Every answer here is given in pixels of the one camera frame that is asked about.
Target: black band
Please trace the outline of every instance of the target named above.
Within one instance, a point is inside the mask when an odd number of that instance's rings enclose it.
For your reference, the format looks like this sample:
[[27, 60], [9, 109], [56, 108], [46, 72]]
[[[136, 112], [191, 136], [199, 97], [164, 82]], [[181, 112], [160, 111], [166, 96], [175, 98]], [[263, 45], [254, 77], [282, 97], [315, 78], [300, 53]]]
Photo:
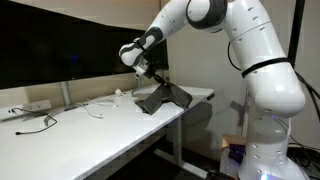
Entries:
[[276, 64], [276, 63], [282, 63], [282, 62], [289, 62], [289, 59], [288, 58], [277, 58], [277, 59], [271, 59], [271, 60], [267, 60], [267, 61], [263, 61], [263, 62], [257, 63], [255, 65], [252, 65], [251, 67], [249, 67], [245, 71], [243, 71], [242, 77], [245, 78], [247, 74], [251, 73], [254, 70], [262, 68], [264, 66], [268, 66], [270, 64]]
[[139, 42], [139, 40], [137, 41], [137, 45], [140, 47], [140, 49], [142, 49], [142, 51], [144, 53], [147, 53], [148, 51], [141, 45], [141, 43]]

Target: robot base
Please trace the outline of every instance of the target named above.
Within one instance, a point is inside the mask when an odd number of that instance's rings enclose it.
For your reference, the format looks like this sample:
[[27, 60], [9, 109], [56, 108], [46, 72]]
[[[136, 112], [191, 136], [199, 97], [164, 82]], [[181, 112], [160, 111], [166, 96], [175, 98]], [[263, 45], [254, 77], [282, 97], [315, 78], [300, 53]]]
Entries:
[[247, 157], [243, 159], [241, 167], [238, 171], [238, 179], [240, 180], [309, 180], [309, 176], [305, 171], [286, 157], [286, 161], [270, 166], [258, 165]]

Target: small white object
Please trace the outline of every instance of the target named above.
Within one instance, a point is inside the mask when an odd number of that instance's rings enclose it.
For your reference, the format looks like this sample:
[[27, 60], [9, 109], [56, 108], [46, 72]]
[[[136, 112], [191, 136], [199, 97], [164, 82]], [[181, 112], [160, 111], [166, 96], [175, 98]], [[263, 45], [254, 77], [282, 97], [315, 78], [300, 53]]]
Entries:
[[121, 92], [120, 89], [117, 89], [117, 90], [115, 91], [115, 94], [116, 94], [117, 96], [121, 96], [121, 95], [122, 95], [122, 92]]

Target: blue light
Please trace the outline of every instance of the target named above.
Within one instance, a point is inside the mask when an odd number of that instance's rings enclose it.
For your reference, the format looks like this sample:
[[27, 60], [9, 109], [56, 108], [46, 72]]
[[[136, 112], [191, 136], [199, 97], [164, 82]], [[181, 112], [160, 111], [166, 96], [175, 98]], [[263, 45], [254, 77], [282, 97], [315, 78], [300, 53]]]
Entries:
[[263, 174], [260, 180], [268, 180], [268, 179], [269, 179], [268, 174]]
[[77, 55], [73, 55], [73, 56], [71, 56], [71, 61], [72, 62], [78, 62], [79, 61], [79, 57], [77, 56]]

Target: table leg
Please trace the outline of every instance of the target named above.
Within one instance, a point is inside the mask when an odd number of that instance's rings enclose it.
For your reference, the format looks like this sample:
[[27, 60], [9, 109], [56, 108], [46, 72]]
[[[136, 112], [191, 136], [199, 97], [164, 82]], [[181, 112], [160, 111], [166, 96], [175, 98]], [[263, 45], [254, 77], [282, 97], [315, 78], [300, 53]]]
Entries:
[[173, 156], [163, 152], [159, 149], [155, 150], [154, 153], [158, 155], [159, 157], [171, 162], [172, 164], [175, 164], [182, 169], [202, 178], [205, 179], [207, 177], [208, 172], [204, 171], [190, 163], [187, 163], [182, 160], [182, 141], [181, 141], [181, 117], [179, 117], [177, 120], [173, 121]]

